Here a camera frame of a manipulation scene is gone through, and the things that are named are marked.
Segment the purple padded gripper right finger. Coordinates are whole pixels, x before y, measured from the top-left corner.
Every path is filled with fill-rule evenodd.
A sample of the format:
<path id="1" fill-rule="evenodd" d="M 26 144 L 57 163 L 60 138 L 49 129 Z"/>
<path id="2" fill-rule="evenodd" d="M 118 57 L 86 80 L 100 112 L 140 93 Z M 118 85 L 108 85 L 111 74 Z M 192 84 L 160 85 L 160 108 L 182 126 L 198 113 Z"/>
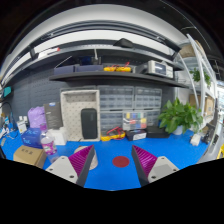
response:
<path id="1" fill-rule="evenodd" d="M 132 146 L 131 155 L 141 186 L 146 186 L 179 170 L 165 156 L 156 157 L 135 145 Z"/>

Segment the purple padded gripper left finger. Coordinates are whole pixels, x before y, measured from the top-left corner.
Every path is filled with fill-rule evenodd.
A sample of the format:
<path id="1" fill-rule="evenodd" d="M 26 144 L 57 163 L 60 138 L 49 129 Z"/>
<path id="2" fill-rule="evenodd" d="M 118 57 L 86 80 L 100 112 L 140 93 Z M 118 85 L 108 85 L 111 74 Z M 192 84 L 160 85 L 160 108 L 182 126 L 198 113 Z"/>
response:
<path id="1" fill-rule="evenodd" d="M 69 157 L 59 157 L 47 168 L 47 171 L 83 187 L 85 185 L 94 154 L 95 148 L 93 145 L 84 147 Z"/>

